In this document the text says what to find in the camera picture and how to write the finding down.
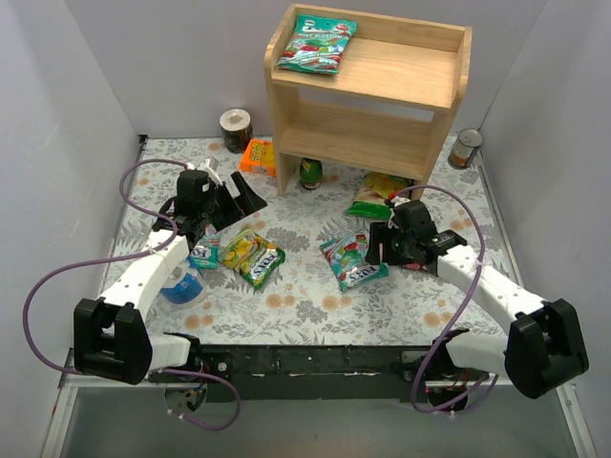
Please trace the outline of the teal Fox's candy bag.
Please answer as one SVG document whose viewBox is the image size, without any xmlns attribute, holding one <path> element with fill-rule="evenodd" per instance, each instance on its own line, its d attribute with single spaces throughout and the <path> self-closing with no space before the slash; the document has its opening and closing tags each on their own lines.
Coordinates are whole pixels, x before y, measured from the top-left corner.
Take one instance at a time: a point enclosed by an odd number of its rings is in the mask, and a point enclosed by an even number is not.
<svg viewBox="0 0 611 458">
<path fill-rule="evenodd" d="M 389 269 L 384 263 L 373 265 L 366 261 L 368 249 L 369 234 L 364 230 L 325 241 L 320 245 L 320 250 L 342 292 L 389 275 Z"/>
<path fill-rule="evenodd" d="M 337 74 L 357 28 L 356 22 L 345 19 L 300 14 L 276 67 L 299 73 Z"/>
</svg>

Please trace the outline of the yellow green Fox's candy bag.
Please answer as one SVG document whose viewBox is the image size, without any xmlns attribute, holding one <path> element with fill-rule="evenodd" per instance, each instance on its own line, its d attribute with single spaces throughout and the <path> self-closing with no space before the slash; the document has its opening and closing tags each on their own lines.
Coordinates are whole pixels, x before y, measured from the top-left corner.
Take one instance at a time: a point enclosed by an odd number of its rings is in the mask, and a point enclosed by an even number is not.
<svg viewBox="0 0 611 458">
<path fill-rule="evenodd" d="M 277 244 L 245 226 L 220 251 L 218 261 L 238 273 L 255 290 L 260 290 L 273 271 L 285 261 L 285 252 Z"/>
</svg>

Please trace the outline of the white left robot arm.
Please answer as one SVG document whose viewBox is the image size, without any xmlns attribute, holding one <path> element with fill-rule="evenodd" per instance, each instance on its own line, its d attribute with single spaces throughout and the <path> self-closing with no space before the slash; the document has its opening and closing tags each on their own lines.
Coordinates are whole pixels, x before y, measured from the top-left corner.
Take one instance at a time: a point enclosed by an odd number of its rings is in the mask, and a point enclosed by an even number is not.
<svg viewBox="0 0 611 458">
<path fill-rule="evenodd" d="M 171 273 L 190 255 L 207 227 L 220 231 L 262 210 L 241 173 L 231 176 L 238 193 L 210 169 L 179 173 L 177 192 L 156 212 L 142 252 L 95 300 L 74 309 L 74 366 L 101 378 L 139 384 L 150 372 L 187 367 L 198 339 L 181 334 L 149 335 L 145 318 Z"/>
</svg>

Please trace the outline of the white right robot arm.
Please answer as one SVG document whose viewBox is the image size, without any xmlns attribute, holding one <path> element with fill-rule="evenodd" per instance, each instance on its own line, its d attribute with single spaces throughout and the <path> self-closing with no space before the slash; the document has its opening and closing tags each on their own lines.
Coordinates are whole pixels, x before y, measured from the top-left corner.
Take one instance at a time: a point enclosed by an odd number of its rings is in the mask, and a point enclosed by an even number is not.
<svg viewBox="0 0 611 458">
<path fill-rule="evenodd" d="M 418 375 L 475 369 L 508 378 L 530 399 L 585 373 L 589 360 L 576 308 L 531 293 L 479 260 L 452 230 L 440 232 L 426 205 L 394 197 L 390 218 L 369 227 L 368 263 L 427 272 L 464 292 L 500 326 L 501 338 L 454 329 L 433 341 Z"/>
</svg>

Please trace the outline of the teal Fox's bag near left arm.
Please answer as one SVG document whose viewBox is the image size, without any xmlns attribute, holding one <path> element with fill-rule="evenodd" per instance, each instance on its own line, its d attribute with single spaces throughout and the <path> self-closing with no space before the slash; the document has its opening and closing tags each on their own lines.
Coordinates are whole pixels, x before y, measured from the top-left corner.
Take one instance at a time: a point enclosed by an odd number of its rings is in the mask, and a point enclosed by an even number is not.
<svg viewBox="0 0 611 458">
<path fill-rule="evenodd" d="M 214 270 L 218 266 L 221 236 L 213 225 L 205 228 L 204 235 L 190 253 L 190 262 L 199 270 Z"/>
</svg>

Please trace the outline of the purple Fox's candy bag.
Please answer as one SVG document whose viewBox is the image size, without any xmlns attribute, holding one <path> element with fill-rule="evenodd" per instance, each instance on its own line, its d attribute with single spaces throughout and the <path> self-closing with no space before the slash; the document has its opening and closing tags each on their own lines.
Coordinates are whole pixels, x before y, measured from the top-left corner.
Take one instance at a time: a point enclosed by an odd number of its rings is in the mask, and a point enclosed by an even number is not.
<svg viewBox="0 0 611 458">
<path fill-rule="evenodd" d="M 437 275 L 437 262 L 435 260 L 422 262 L 410 260 L 401 264 L 401 267 L 411 271 L 421 271 L 432 275 Z"/>
</svg>

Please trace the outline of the orange candy box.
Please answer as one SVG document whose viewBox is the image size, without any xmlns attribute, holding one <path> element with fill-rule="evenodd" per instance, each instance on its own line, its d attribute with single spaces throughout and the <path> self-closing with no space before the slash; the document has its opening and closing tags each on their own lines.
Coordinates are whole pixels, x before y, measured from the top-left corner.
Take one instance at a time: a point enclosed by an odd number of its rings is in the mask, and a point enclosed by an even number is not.
<svg viewBox="0 0 611 458">
<path fill-rule="evenodd" d="M 242 155 L 239 170 L 269 177 L 276 176 L 273 142 L 252 138 Z"/>
</svg>

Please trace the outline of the wooden two-tier shelf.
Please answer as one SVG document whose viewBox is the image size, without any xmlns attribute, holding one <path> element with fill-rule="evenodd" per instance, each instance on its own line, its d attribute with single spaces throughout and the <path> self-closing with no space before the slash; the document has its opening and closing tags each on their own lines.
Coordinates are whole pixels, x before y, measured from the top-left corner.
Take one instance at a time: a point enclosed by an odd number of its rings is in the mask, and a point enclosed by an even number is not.
<svg viewBox="0 0 611 458">
<path fill-rule="evenodd" d="M 301 14 L 357 23 L 336 75 L 281 70 Z M 278 193 L 303 157 L 429 181 L 467 92 L 473 30 L 290 5 L 264 55 Z"/>
</svg>

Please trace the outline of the green cassava chips bag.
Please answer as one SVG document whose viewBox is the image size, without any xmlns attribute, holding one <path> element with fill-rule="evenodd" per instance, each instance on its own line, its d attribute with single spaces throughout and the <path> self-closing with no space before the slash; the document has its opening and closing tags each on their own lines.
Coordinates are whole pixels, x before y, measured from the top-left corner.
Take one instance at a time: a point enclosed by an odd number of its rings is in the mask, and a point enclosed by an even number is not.
<svg viewBox="0 0 611 458">
<path fill-rule="evenodd" d="M 347 209 L 350 216 L 368 219 L 388 219 L 390 208 L 386 201 L 394 193 L 412 186 L 412 180 L 387 174 L 368 172 L 354 201 Z"/>
</svg>

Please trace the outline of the green glass bottle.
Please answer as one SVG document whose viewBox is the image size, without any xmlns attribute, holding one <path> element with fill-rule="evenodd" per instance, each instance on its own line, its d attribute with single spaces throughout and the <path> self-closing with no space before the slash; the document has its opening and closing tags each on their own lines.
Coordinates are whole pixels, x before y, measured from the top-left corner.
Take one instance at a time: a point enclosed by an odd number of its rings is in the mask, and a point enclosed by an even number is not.
<svg viewBox="0 0 611 458">
<path fill-rule="evenodd" d="M 323 177 L 323 165 L 318 159 L 303 157 L 299 169 L 299 181 L 301 186 L 313 191 L 320 187 Z"/>
</svg>

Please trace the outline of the dark tape roll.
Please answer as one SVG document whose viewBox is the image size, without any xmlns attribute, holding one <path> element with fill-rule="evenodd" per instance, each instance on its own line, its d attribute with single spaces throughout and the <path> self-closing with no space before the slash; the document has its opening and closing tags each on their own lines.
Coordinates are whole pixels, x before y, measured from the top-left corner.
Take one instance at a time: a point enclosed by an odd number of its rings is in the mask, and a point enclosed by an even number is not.
<svg viewBox="0 0 611 458">
<path fill-rule="evenodd" d="M 251 116 L 243 109 L 231 109 L 220 117 L 221 133 L 225 148 L 234 154 L 243 153 L 251 138 Z"/>
</svg>

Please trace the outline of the metal tin can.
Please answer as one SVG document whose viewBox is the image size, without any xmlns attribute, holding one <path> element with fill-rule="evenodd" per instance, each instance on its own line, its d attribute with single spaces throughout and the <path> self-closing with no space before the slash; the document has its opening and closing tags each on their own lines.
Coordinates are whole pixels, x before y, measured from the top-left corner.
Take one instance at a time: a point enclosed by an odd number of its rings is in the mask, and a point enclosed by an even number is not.
<svg viewBox="0 0 611 458">
<path fill-rule="evenodd" d="M 456 169 L 469 167 L 472 156 L 483 144 L 481 132 L 474 128 L 462 129 L 451 148 L 449 164 Z"/>
</svg>

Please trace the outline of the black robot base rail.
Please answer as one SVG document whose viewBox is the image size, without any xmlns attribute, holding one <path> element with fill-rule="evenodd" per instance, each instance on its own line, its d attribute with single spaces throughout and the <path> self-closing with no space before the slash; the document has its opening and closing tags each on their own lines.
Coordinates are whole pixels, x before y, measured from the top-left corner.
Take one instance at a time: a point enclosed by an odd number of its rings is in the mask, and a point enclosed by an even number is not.
<svg viewBox="0 0 611 458">
<path fill-rule="evenodd" d="M 200 344 L 179 374 L 154 373 L 154 383 L 195 385 L 189 402 L 387 399 L 438 406 L 485 373 L 429 365 L 416 372 L 428 348 L 423 345 L 212 345 Z"/>
</svg>

